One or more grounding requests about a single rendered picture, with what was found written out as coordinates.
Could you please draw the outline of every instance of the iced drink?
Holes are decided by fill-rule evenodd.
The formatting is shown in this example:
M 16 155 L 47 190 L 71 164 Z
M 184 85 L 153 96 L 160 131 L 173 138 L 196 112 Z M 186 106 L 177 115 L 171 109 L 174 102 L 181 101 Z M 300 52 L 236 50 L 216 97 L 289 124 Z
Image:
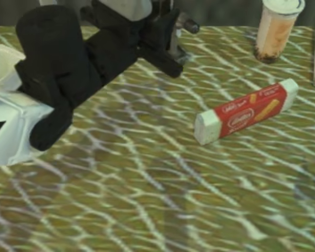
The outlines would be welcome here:
M 305 0 L 262 0 L 262 3 L 255 56 L 270 64 L 284 50 L 294 23 L 305 8 Z

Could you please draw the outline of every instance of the patterned tablecloth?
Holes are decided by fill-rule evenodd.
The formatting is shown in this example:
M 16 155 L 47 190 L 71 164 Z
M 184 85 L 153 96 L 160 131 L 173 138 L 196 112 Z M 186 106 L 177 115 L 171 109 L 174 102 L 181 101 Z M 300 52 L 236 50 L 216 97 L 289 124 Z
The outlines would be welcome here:
M 295 28 L 274 65 L 253 57 L 255 34 L 185 34 L 181 78 L 140 60 L 45 155 L 1 167 L 0 251 L 314 252 L 313 30 Z M 12 27 L 0 43 L 20 49 Z M 290 111 L 196 143 L 196 113 L 286 78 L 300 85 Z

